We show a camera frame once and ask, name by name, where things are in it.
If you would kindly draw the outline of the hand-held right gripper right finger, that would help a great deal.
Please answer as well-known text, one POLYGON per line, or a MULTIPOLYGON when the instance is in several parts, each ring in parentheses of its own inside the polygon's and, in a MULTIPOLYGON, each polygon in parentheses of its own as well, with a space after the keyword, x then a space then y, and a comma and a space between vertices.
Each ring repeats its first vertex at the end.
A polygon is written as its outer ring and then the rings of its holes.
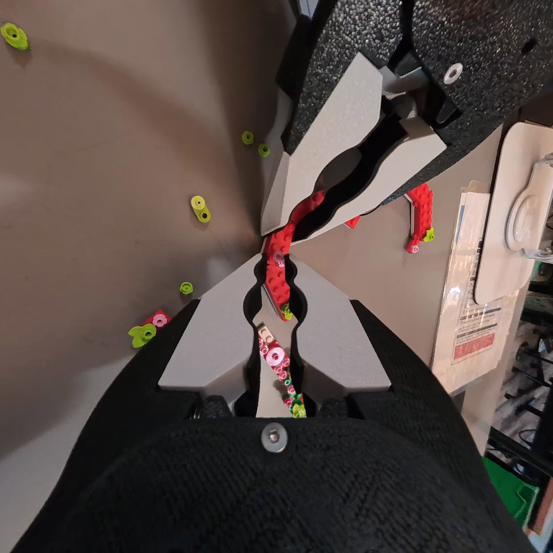
POLYGON ((349 297, 293 255, 285 256, 291 376, 308 405, 350 393, 388 391, 391 381, 349 297))

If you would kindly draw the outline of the short red lego arc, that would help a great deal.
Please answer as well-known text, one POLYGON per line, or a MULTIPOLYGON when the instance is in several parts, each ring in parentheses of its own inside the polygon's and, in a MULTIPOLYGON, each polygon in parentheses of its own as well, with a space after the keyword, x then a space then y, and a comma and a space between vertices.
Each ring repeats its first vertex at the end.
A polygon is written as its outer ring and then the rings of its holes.
POLYGON ((284 322, 293 318, 289 309, 290 287, 285 277, 285 256, 289 253, 297 224, 322 203, 324 196, 325 192, 320 190, 302 201, 294 209, 287 225, 264 241, 262 253, 266 254, 267 262, 264 288, 277 315, 284 322))

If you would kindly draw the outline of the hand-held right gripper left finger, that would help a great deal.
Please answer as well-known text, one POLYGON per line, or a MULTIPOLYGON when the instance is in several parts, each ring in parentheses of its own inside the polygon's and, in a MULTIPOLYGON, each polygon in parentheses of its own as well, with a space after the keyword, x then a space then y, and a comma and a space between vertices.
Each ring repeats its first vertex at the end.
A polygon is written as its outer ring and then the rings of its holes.
POLYGON ((202 295, 158 382, 162 389, 220 395, 228 404, 245 392, 254 331, 244 301, 257 283, 254 268, 261 259, 256 254, 202 295))

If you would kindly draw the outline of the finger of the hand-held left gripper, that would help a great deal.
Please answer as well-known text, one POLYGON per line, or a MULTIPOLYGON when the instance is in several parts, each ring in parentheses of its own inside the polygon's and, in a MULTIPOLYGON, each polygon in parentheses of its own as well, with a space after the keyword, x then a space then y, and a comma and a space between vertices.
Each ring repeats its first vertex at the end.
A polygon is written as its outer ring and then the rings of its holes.
POLYGON ((301 219, 298 239, 316 237, 376 209, 446 149, 419 117, 381 121, 359 146, 355 168, 326 191, 321 204, 301 219))
POLYGON ((377 67, 357 53, 292 154, 285 151, 278 134, 291 114, 291 101, 279 92, 278 114, 268 136, 270 155, 264 162, 262 236, 287 225, 295 207, 311 196, 323 169, 362 143, 376 126, 382 84, 377 67))

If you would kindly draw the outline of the lime green lego leaf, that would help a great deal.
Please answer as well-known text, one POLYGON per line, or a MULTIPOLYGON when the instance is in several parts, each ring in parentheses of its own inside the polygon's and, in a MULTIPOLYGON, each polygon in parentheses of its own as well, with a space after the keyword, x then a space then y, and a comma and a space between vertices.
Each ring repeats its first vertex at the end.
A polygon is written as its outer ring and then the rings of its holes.
POLYGON ((128 335, 132 337, 132 347, 138 349, 149 343, 156 335, 156 327, 152 323, 135 326, 129 330, 128 335))

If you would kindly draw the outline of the white plastic tray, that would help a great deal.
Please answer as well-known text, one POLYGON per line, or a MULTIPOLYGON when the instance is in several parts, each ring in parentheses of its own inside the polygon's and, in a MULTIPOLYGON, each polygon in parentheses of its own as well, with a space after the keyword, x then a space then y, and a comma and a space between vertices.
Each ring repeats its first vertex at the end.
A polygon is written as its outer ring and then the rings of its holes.
POLYGON ((474 300, 483 305, 518 291, 528 281, 534 259, 508 248, 505 230, 510 211, 528 184, 534 164, 552 153, 552 128, 515 123, 507 132, 488 211, 474 300))

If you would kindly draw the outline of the paper instruction sheet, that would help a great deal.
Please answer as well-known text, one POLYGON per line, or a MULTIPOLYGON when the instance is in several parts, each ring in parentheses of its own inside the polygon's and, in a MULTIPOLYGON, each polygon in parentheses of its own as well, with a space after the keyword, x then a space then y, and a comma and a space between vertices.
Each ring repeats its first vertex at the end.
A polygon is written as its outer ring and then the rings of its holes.
POLYGON ((483 305, 474 300, 489 203, 484 183, 461 190, 431 360, 451 395, 498 366, 514 315, 517 293, 483 305))

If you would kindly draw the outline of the green plastic bin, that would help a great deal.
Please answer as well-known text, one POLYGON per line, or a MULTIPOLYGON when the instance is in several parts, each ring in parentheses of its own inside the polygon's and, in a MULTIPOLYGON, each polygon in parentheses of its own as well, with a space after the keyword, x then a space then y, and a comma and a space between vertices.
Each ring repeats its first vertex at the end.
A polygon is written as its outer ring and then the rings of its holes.
POLYGON ((539 487, 525 482, 488 457, 483 457, 482 460, 501 500, 511 516, 525 530, 540 492, 539 487))

